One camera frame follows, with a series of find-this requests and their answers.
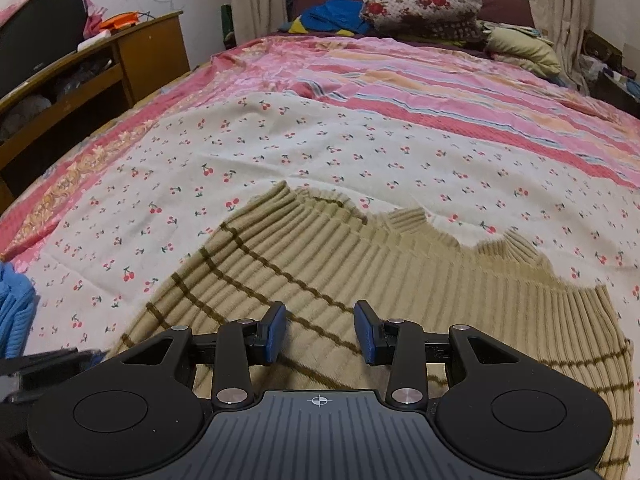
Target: ribbed black surface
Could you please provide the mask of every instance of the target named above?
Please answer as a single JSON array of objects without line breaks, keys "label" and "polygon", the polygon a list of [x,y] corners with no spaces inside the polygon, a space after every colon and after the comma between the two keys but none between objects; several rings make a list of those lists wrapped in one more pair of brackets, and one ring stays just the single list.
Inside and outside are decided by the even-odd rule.
[{"label": "ribbed black surface", "polygon": [[[372,392],[267,392],[217,415],[186,455],[139,480],[496,480],[453,455],[425,418]],[[597,480],[584,472],[575,480]]]}]

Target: television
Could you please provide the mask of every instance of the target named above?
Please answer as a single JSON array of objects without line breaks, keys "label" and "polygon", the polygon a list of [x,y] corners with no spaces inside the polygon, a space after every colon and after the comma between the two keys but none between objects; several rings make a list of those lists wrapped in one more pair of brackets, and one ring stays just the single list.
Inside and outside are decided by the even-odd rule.
[{"label": "television", "polygon": [[84,0],[29,0],[0,27],[0,98],[74,52],[84,38]]}]

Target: round black pad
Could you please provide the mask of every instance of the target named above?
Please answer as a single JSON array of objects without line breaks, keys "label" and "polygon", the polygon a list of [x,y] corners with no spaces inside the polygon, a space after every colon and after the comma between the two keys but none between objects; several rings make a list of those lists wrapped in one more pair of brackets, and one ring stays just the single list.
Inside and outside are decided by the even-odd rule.
[{"label": "round black pad", "polygon": [[29,437],[51,470],[73,478],[130,478],[193,443],[204,416],[190,389],[154,366],[119,365],[113,372],[101,366],[69,379],[33,407]]},{"label": "round black pad", "polygon": [[115,433],[132,428],[146,415],[146,401],[130,392],[99,392],[85,397],[74,409],[80,426],[97,433]]},{"label": "round black pad", "polygon": [[612,424],[597,394],[538,363],[479,367],[436,410],[437,428],[460,456],[508,476],[568,476],[596,465]]},{"label": "round black pad", "polygon": [[566,417],[564,404],[553,395],[535,390],[516,390],[494,399],[494,417],[518,431],[549,431]]}]

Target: bed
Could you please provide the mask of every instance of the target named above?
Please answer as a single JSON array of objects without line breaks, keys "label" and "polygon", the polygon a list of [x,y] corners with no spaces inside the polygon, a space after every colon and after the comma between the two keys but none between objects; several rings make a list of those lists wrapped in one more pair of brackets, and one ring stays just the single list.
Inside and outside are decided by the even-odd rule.
[{"label": "bed", "polygon": [[[515,230],[564,280],[607,285],[640,342],[639,131],[610,105],[465,52],[252,41],[108,124],[4,213],[0,252],[40,297],[26,352],[117,345],[220,222],[280,180],[363,212],[419,206],[470,246]],[[616,421],[637,436],[633,424]],[[639,442],[600,472],[619,478],[630,462],[637,476]]]}]

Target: beige cushion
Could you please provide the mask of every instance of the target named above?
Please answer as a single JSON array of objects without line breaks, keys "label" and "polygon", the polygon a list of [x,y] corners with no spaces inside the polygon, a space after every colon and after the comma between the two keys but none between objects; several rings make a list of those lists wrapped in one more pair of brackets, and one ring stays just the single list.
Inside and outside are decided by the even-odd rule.
[{"label": "beige cushion", "polygon": [[495,60],[516,64],[540,77],[560,73],[560,61],[553,48],[544,41],[510,28],[494,28],[486,49]]}]

